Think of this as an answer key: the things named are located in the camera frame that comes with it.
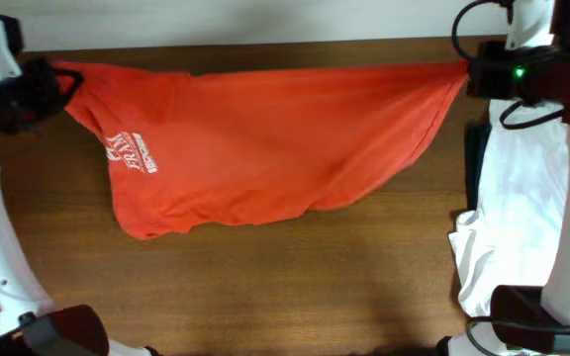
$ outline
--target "green led indicator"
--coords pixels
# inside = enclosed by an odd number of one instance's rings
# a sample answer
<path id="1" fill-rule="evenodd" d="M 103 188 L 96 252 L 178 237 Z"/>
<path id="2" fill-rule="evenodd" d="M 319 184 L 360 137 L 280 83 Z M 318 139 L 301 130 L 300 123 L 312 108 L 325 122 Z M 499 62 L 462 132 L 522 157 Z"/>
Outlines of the green led indicator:
<path id="1" fill-rule="evenodd" d="M 526 73 L 526 69 L 524 69 L 522 67 L 518 67 L 518 68 L 514 69 L 514 77 L 516 79 L 523 78 L 525 73 Z"/>

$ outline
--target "white cloth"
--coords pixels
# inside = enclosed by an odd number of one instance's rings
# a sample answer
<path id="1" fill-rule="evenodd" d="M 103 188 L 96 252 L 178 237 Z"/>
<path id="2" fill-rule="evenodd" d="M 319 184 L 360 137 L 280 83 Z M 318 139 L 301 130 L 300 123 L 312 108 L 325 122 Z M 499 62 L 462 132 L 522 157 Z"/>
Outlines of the white cloth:
<path id="1" fill-rule="evenodd" d="M 462 214 L 448 237 L 461 279 L 459 302 L 471 316 L 488 315 L 499 285 L 544 285 L 557 251 L 567 192 L 566 126 L 554 120 L 517 131 L 499 118 L 512 102 L 492 101 L 476 211 Z M 520 123 L 560 107 L 520 108 Z"/>

